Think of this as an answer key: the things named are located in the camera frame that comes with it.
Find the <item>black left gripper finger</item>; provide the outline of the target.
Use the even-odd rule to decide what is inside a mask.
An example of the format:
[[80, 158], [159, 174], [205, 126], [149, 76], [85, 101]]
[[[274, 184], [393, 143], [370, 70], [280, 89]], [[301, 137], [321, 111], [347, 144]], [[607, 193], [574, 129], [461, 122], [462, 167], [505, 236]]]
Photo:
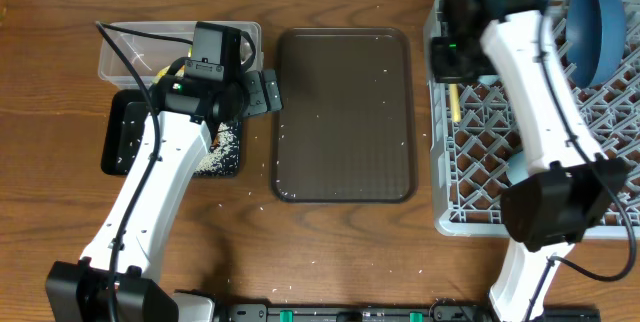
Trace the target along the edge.
[[282, 109], [283, 103], [279, 91], [277, 75], [274, 70], [263, 70], [265, 92], [267, 95], [268, 111], [276, 112]]
[[244, 117], [266, 114], [269, 110], [264, 92], [264, 81], [258, 71], [250, 71], [243, 75], [243, 86], [247, 92], [243, 111]]

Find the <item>yellow plastic spoon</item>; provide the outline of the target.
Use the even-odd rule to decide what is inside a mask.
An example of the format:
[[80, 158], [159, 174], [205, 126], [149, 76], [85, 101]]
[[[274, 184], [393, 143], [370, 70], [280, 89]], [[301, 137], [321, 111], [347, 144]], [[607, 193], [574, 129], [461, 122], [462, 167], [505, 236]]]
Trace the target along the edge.
[[459, 101], [459, 90], [456, 84], [449, 84], [449, 103], [451, 110], [451, 120], [453, 123], [461, 121], [461, 108]]

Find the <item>yellow green snack wrapper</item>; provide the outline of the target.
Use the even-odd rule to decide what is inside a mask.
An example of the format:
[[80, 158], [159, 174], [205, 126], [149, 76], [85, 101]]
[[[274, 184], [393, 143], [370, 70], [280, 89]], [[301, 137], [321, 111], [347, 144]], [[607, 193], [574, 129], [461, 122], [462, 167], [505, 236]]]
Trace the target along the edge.
[[160, 79], [167, 74], [177, 77], [183, 77], [185, 73], [186, 62], [191, 58], [191, 54], [192, 50], [189, 50], [186, 56], [177, 58], [169, 66], [161, 69], [152, 79], [152, 83], [157, 84]]

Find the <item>light blue plastic cup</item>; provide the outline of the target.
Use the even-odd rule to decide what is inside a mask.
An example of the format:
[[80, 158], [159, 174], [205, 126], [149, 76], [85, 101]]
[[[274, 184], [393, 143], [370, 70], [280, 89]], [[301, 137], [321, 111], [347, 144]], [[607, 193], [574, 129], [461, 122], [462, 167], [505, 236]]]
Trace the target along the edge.
[[513, 154], [507, 160], [506, 175], [511, 185], [516, 185], [529, 177], [526, 155], [523, 151]]

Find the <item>dark blue plate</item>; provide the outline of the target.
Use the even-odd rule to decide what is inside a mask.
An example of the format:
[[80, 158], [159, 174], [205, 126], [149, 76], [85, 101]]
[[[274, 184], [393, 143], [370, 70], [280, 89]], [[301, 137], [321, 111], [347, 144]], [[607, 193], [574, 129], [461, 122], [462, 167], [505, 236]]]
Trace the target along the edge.
[[622, 0], [570, 0], [567, 59], [576, 69], [570, 78], [579, 88], [607, 82], [618, 69], [626, 41]]

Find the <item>light blue bowl with rice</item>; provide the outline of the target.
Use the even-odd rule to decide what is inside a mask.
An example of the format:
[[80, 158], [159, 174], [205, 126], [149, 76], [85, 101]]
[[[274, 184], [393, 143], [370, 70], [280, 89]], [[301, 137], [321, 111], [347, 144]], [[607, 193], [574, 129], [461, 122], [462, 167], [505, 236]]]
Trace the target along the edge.
[[478, 77], [478, 82], [486, 86], [491, 86], [499, 80], [500, 77], [498, 75], [481, 75]]

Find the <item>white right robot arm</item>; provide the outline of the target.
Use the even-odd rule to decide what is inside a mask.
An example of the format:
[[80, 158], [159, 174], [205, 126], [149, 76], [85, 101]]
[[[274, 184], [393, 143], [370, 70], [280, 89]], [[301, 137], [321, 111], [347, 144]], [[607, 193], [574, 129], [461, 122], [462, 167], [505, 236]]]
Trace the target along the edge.
[[519, 128], [527, 175], [500, 196], [509, 245], [489, 299], [496, 321], [532, 321], [559, 265], [610, 206], [627, 163], [609, 158], [574, 102], [548, 0], [444, 0], [447, 31], [429, 41], [436, 82], [495, 74]]

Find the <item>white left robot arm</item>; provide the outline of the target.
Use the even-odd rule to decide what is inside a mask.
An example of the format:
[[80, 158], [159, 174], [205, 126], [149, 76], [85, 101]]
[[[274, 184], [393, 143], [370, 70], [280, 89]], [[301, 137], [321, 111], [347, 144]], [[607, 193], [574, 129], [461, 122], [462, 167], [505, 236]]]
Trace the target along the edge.
[[282, 109], [272, 70], [253, 69], [242, 29], [199, 21], [190, 55], [145, 84], [111, 38], [96, 25], [138, 85], [147, 115], [139, 149], [104, 224], [75, 263], [57, 261], [45, 291], [57, 321], [215, 321], [213, 298], [167, 294], [158, 284], [165, 247], [186, 188], [220, 124]]

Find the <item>grey dishwasher rack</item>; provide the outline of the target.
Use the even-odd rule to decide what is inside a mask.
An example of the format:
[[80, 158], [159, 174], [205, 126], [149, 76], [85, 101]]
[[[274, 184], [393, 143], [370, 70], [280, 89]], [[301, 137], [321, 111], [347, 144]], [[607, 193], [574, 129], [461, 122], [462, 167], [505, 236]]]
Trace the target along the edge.
[[[580, 114], [610, 158], [630, 171], [619, 193], [629, 218], [639, 223], [639, 0], [622, 0], [626, 13], [623, 58], [598, 87], [573, 88]], [[521, 142], [515, 115], [499, 82], [462, 84], [461, 119], [453, 121], [449, 88], [427, 78], [431, 102], [432, 206], [436, 229], [446, 236], [504, 237], [499, 194], [509, 187], [509, 158]]]

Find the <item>black waste tray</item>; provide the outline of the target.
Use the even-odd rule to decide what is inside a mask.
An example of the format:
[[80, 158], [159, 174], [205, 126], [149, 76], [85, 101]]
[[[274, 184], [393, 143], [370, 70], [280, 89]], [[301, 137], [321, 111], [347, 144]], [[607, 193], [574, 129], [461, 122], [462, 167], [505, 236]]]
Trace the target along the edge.
[[105, 174], [128, 173], [141, 145], [147, 114], [139, 90], [121, 90], [114, 95], [101, 158]]

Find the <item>clear plastic waste bin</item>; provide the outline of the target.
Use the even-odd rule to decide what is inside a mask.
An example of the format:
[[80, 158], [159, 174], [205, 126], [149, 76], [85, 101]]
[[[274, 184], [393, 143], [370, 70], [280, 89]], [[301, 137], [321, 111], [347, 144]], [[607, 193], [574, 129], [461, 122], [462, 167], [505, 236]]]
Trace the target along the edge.
[[[256, 56], [249, 70], [263, 69], [262, 28], [253, 21], [214, 21], [214, 24], [231, 26], [246, 31], [256, 47]], [[116, 22], [115, 26], [155, 35], [192, 40], [195, 21], [141, 21]], [[188, 44], [150, 39], [128, 33], [108, 30], [107, 33], [129, 60], [146, 86], [149, 86], [164, 68], [190, 52]], [[119, 89], [137, 89], [138, 86], [126, 66], [104, 41], [98, 63], [98, 76]]]

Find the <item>pile of white rice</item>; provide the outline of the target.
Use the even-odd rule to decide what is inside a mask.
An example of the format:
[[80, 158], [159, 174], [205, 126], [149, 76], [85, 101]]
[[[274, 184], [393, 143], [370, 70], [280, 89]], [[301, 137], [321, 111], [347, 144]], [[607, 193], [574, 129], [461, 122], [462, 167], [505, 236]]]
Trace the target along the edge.
[[221, 123], [209, 152], [196, 167], [198, 177], [233, 177], [240, 167], [242, 123]]

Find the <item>dark brown serving tray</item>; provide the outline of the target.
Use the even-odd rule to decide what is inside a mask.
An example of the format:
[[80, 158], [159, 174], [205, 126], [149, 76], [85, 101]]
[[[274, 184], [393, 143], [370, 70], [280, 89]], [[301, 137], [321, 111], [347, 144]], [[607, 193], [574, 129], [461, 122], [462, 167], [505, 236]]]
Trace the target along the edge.
[[289, 203], [407, 201], [417, 170], [411, 55], [391, 27], [293, 28], [278, 44], [271, 188]]

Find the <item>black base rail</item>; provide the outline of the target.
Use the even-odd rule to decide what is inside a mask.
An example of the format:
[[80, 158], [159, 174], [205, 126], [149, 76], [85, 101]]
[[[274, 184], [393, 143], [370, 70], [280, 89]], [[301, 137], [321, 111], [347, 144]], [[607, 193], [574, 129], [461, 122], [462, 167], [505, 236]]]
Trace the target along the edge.
[[426, 308], [225, 305], [196, 291], [176, 291], [174, 306], [154, 319], [169, 322], [493, 322], [497, 318], [484, 306], [440, 300]]

